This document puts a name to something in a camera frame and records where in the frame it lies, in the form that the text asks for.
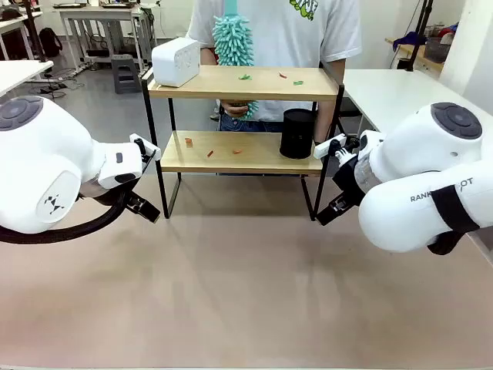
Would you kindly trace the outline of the grey plastic step stool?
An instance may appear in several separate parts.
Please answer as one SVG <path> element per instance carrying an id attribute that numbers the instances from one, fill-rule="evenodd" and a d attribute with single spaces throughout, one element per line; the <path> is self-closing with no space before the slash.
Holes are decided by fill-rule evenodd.
<path id="1" fill-rule="evenodd" d="M 115 93 L 140 93 L 142 91 L 137 68 L 131 55 L 113 55 L 111 65 Z"/>

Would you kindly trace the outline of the white rectangular box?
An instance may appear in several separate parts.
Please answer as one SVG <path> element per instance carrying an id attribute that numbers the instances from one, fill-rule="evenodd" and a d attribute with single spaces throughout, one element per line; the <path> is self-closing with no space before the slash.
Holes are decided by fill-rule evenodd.
<path id="1" fill-rule="evenodd" d="M 179 37 L 152 50 L 155 81 L 168 87 L 181 87 L 200 73 L 200 44 Z"/>

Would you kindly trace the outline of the black backpack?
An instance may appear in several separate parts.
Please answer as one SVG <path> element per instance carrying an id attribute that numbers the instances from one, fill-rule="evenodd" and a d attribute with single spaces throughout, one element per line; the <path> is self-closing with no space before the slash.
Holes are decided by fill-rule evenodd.
<path id="1" fill-rule="evenodd" d="M 59 37 L 51 28 L 43 28 L 39 32 L 39 40 L 47 58 L 55 58 L 63 50 Z"/>

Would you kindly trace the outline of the dark mesh basket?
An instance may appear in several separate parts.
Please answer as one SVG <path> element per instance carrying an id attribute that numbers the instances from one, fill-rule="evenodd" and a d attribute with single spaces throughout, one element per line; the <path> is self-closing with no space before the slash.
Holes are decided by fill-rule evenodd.
<path id="1" fill-rule="evenodd" d="M 424 57 L 435 63 L 444 63 L 453 39 L 450 37 L 428 38 L 424 46 Z"/>

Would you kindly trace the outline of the black cylindrical container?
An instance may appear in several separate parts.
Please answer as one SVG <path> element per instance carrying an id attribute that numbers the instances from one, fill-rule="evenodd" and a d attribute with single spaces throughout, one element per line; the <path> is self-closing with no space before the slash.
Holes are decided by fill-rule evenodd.
<path id="1" fill-rule="evenodd" d="M 308 109 L 289 109 L 283 114 L 280 153 L 293 160 L 311 155 L 316 113 Z"/>

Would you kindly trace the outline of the two-tier wooden metal shelf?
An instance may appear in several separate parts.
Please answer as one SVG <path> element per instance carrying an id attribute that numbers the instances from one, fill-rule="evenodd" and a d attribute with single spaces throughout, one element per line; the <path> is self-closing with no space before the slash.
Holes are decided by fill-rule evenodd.
<path id="1" fill-rule="evenodd" d="M 164 98 L 168 102 L 171 137 L 156 163 L 157 179 L 163 213 L 169 218 L 182 183 L 183 173 L 232 173 L 298 175 L 304 192 L 308 213 L 314 219 L 320 207 L 328 160 L 292 160 L 280 155 L 278 133 L 227 133 L 220 131 L 192 131 L 194 147 L 186 149 L 185 131 L 176 127 L 173 100 L 225 99 L 237 101 L 305 101 L 318 104 L 336 101 L 339 109 L 344 96 L 344 84 L 336 84 L 328 74 L 328 67 L 287 68 L 287 79 L 273 67 L 202 66 L 198 76 L 181 87 L 158 84 L 149 69 L 143 74 L 141 85 L 149 132 L 153 144 L 158 143 L 151 100 Z M 252 80 L 239 80 L 248 74 Z M 294 81 L 304 84 L 295 86 Z M 207 157 L 209 151 L 214 153 Z"/>

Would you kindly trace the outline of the person's left forearm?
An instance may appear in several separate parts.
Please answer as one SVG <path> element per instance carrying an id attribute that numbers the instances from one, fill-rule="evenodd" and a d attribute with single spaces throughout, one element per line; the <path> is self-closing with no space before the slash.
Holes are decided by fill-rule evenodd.
<path id="1" fill-rule="evenodd" d="M 339 59 L 324 64 L 328 67 L 328 74 L 336 84 L 340 84 L 344 80 L 346 67 L 346 59 Z M 314 127 L 314 142 L 322 143 L 326 140 L 330 131 L 330 125 L 334 117 L 336 101 L 322 101 L 317 104 L 317 121 Z"/>

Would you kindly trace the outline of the white desk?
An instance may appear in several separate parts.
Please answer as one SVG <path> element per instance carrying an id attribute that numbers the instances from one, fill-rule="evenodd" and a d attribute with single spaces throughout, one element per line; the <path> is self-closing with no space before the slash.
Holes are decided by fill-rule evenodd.
<path id="1" fill-rule="evenodd" d="M 0 97 L 53 66 L 52 61 L 0 61 Z"/>

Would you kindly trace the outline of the large white table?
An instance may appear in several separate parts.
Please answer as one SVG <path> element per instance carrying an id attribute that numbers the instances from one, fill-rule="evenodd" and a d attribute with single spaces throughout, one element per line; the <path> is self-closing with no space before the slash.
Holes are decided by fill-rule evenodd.
<path id="1" fill-rule="evenodd" d="M 423 106 L 452 102 L 471 104 L 422 72 L 401 69 L 348 69 L 345 93 L 362 113 L 359 130 L 387 132 Z"/>

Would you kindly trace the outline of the grey-legged work table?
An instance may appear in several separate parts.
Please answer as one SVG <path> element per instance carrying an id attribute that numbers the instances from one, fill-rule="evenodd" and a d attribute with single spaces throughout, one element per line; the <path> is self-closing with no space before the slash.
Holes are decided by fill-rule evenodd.
<path id="1" fill-rule="evenodd" d="M 140 71 L 150 65 L 156 45 L 154 14 L 138 2 L 127 4 L 55 5 L 75 73 L 114 56 L 128 54 Z"/>

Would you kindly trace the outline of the person in white t-shirt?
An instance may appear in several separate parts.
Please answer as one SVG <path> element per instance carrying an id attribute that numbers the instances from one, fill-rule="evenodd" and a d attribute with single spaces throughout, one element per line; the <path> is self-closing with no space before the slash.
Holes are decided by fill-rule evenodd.
<path id="1" fill-rule="evenodd" d="M 318 68 L 361 52 L 358 0 L 237 0 L 240 15 L 253 34 L 253 61 L 259 67 Z M 187 37 L 201 49 L 214 47 L 215 17 L 224 13 L 224 0 L 194 0 Z M 221 130 L 280 130 L 288 109 L 312 109 L 312 102 L 259 101 L 249 119 L 225 117 Z"/>

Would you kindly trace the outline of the black stand pole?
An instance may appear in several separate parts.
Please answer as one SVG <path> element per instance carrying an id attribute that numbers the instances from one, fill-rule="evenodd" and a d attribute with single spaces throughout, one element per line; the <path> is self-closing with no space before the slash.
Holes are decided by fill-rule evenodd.
<path id="1" fill-rule="evenodd" d="M 35 47 L 39 61 L 45 62 L 46 57 L 45 57 L 44 52 L 42 50 L 42 45 L 41 45 L 41 42 L 39 41 L 39 36 L 38 36 L 37 31 L 36 31 L 34 15 L 32 12 L 31 0 L 22 0 L 22 2 L 23 2 L 23 5 L 25 7 L 26 15 L 28 17 L 29 32 L 30 32 L 32 44 Z"/>

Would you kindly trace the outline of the blue cloth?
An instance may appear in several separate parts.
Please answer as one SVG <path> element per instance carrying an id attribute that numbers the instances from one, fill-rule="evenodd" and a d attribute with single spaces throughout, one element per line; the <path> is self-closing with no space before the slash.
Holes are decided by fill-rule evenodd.
<path id="1" fill-rule="evenodd" d="M 409 32 L 406 36 L 395 39 L 392 44 L 392 49 L 396 52 L 399 45 L 424 45 L 427 40 L 428 38 L 424 35 L 419 35 L 417 32 Z"/>

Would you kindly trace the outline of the teal chenille duster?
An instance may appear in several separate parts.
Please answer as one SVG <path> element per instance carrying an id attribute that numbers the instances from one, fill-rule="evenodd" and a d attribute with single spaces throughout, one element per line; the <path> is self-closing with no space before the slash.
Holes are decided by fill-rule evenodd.
<path id="1" fill-rule="evenodd" d="M 223 0 L 224 12 L 215 16 L 213 38 L 220 66 L 254 66 L 253 35 L 248 20 L 238 13 L 237 0 Z"/>

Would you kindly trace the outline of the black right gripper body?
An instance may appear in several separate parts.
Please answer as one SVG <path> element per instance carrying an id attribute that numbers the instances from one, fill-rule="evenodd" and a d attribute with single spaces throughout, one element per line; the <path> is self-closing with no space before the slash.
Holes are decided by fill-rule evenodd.
<path id="1" fill-rule="evenodd" d="M 333 176 L 333 181 L 342 193 L 333 199 L 334 207 L 359 207 L 365 192 L 355 179 L 355 168 L 358 162 L 356 154 L 336 153 L 339 169 Z"/>

